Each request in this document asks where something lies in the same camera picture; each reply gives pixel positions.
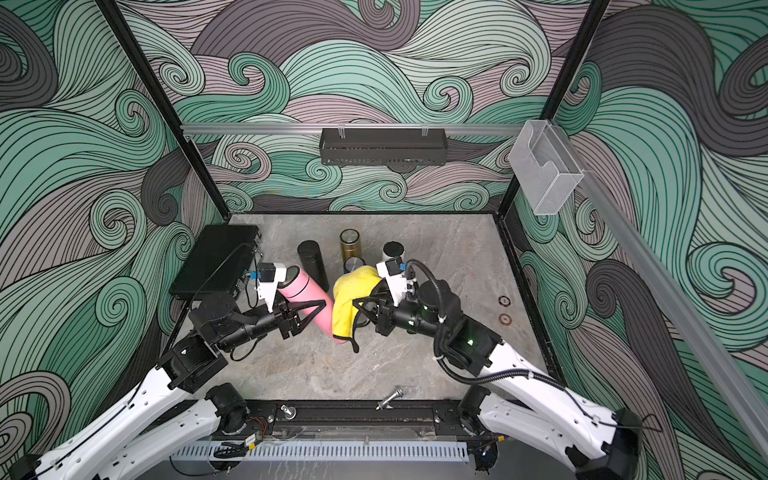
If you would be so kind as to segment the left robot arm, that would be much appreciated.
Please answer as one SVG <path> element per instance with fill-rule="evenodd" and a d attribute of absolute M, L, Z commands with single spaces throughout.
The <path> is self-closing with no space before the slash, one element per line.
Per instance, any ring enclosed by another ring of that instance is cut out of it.
<path fill-rule="evenodd" d="M 318 299 L 240 312 L 225 293 L 203 297 L 192 310 L 193 331 L 175 344 L 143 380 L 105 413 L 60 446 L 26 454 L 13 479 L 136 479 L 185 445 L 217 431 L 238 434 L 248 407 L 229 383 L 204 398 L 194 393 L 223 370 L 225 353 L 277 330 L 301 333 L 331 301 Z"/>

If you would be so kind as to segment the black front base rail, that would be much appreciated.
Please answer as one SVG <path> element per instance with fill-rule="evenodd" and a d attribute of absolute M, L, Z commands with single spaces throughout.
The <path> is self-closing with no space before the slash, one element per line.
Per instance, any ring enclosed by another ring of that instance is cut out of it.
<path fill-rule="evenodd" d="M 255 417 L 270 425 L 305 426 L 391 426 L 459 425 L 458 400 L 394 400 L 392 409 L 377 411 L 375 400 L 255 400 L 246 404 Z M 296 416 L 286 420 L 282 405 L 293 406 Z"/>

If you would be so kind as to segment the silver bolt on rail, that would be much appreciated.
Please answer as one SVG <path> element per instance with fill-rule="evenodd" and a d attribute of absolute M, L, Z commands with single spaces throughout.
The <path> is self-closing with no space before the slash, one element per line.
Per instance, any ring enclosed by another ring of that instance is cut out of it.
<path fill-rule="evenodd" d="M 375 409 L 377 411 L 392 409 L 392 402 L 402 398 L 403 395 L 404 391 L 401 388 L 395 388 L 389 395 L 377 403 Z"/>

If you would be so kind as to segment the black hard case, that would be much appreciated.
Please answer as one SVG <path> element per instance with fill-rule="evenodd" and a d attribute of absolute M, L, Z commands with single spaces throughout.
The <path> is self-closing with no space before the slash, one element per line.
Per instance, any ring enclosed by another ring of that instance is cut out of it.
<path fill-rule="evenodd" d="M 236 294 L 261 242 L 256 225 L 208 225 L 198 236 L 169 293 L 180 300 L 204 295 Z"/>

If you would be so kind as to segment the gold thermos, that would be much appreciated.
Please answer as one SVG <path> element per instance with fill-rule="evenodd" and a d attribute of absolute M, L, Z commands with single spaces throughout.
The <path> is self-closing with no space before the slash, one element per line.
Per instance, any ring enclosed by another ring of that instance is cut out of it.
<path fill-rule="evenodd" d="M 341 254 L 344 262 L 352 257 L 362 257 L 361 235 L 356 229 L 344 229 L 340 233 L 339 239 Z"/>

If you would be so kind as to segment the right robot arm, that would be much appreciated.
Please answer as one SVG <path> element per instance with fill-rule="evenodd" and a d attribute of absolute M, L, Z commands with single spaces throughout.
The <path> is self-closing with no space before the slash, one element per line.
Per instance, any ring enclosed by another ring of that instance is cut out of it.
<path fill-rule="evenodd" d="M 466 315 L 448 284 L 395 294 L 380 282 L 353 308 L 378 333 L 396 328 L 431 338 L 438 366 L 468 390 L 459 404 L 472 436 L 519 440 L 578 479 L 631 479 L 639 471 L 641 420 L 573 392 L 535 367 L 494 330 Z"/>

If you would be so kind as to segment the black thermos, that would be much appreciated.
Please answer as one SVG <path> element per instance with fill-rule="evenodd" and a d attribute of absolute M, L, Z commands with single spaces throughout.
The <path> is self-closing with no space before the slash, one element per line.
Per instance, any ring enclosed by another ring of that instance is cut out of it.
<path fill-rule="evenodd" d="M 319 244 L 315 240 L 304 240 L 297 247 L 297 253 L 304 272 L 325 292 L 329 280 Z"/>

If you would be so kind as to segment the white thermos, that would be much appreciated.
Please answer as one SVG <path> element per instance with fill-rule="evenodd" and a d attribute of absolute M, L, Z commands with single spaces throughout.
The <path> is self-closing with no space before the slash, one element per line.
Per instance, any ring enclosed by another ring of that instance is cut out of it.
<path fill-rule="evenodd" d="M 397 241 L 389 241 L 382 248 L 382 260 L 401 258 L 404 254 L 404 246 Z"/>

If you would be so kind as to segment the clear acrylic wall holder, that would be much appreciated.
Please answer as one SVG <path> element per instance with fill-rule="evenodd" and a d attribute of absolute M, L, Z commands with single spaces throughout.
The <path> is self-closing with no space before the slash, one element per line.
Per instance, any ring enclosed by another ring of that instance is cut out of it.
<path fill-rule="evenodd" d="M 507 159 L 537 216 L 558 214 L 584 177 L 566 132 L 549 120 L 527 121 Z"/>

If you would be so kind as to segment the pink thermos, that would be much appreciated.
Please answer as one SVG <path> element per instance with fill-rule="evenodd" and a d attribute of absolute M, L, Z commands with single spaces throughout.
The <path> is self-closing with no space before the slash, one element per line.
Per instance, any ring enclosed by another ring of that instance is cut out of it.
<path fill-rule="evenodd" d="M 334 303 L 330 296 L 319 284 L 313 280 L 304 270 L 297 265 L 289 266 L 286 270 L 286 279 L 277 288 L 278 292 L 292 304 L 324 301 L 325 306 L 312 318 L 312 323 L 322 330 L 337 344 L 344 344 L 346 339 L 338 339 L 333 336 L 333 308 Z"/>

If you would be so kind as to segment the black wall shelf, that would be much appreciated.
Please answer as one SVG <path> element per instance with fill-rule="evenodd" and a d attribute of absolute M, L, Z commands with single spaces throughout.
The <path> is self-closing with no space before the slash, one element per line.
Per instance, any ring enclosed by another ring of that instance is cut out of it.
<path fill-rule="evenodd" d="M 326 128 L 319 140 L 321 161 L 330 166 L 443 165 L 448 139 L 433 128 Z"/>

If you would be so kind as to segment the blue thermos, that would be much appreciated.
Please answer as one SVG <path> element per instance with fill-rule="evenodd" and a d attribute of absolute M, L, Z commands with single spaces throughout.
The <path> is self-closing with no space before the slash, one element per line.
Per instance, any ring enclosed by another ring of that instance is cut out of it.
<path fill-rule="evenodd" d="M 343 270 L 344 270 L 344 273 L 351 273 L 365 265 L 366 263 L 362 258 L 357 256 L 351 256 L 344 261 Z"/>

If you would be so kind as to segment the silver knob on rail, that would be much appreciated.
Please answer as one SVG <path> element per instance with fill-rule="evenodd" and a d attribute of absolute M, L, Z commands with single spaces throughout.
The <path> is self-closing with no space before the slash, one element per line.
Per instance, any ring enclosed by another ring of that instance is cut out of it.
<path fill-rule="evenodd" d="M 296 409 L 293 406 L 282 405 L 281 411 L 284 414 L 286 420 L 293 420 L 296 416 Z"/>

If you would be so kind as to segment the yellow grey cleaning cloth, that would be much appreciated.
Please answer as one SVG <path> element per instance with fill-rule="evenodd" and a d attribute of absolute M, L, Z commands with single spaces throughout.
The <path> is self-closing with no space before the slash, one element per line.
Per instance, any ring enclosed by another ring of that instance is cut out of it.
<path fill-rule="evenodd" d="M 334 284 L 333 338 L 348 341 L 354 353 L 359 352 L 359 345 L 354 339 L 355 318 L 359 310 L 353 306 L 353 301 L 369 296 L 380 280 L 374 267 L 362 266 L 342 275 Z"/>

